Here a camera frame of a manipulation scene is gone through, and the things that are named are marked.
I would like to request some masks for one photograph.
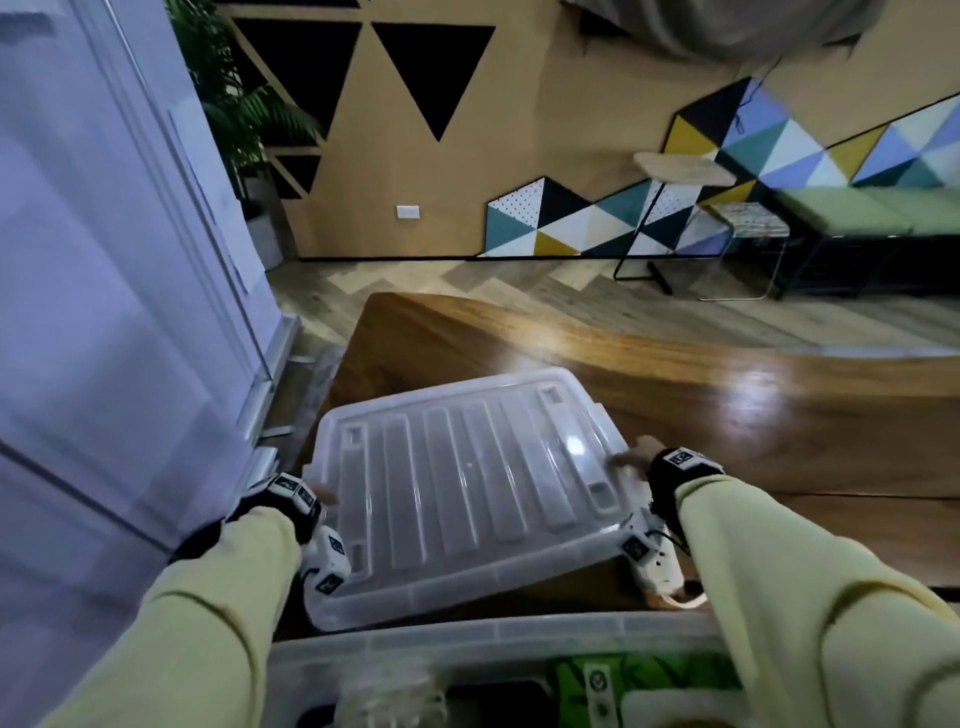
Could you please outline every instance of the potted plant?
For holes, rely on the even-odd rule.
[[[320,122],[284,102],[269,85],[244,88],[233,57],[236,46],[212,0],[165,0],[165,5],[253,245],[264,268],[270,270],[283,257],[270,216],[251,197],[247,179],[268,178],[270,162],[261,138],[312,146]]]

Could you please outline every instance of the gray fabric cover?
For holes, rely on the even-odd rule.
[[[661,53],[766,61],[863,33],[886,0],[568,0]]]

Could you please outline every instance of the herringbone wood floor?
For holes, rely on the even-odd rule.
[[[711,261],[660,264],[677,295],[649,281],[616,282],[613,260],[288,262],[270,283],[280,306],[307,331],[337,344],[353,332],[377,291],[461,296],[621,333],[743,347],[960,348],[960,300],[896,296],[858,300],[788,296],[784,301],[702,303],[697,295],[751,295],[764,281]],[[624,275],[641,275],[630,261]]]

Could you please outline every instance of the yellow triangle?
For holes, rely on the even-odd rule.
[[[709,154],[717,145],[694,129],[682,116],[673,120],[670,134],[666,137],[663,151],[668,155],[700,155]]]
[[[855,136],[853,139],[841,141],[839,144],[827,149],[827,153],[833,161],[836,162],[840,171],[847,176],[847,179],[852,180],[853,175],[856,174],[857,170],[860,169],[860,165],[863,164],[863,160],[874,150],[876,143],[886,131],[887,125],[878,127],[877,129],[871,129],[859,136]]]
[[[697,205],[723,205],[724,203],[745,203],[750,193],[754,191],[756,180],[750,180],[736,187],[725,189],[719,195],[714,195],[708,200],[701,200]]]
[[[580,251],[554,240],[547,234],[537,231],[537,240],[534,242],[534,255],[579,255]]]

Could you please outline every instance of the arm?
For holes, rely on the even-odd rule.
[[[274,508],[229,523],[203,558],[164,570],[130,629],[42,725],[259,725],[299,564],[294,525]]]
[[[672,472],[663,464],[672,449],[653,443],[614,464],[649,471],[761,724],[953,724],[960,625],[943,601],[758,488],[718,469]]]

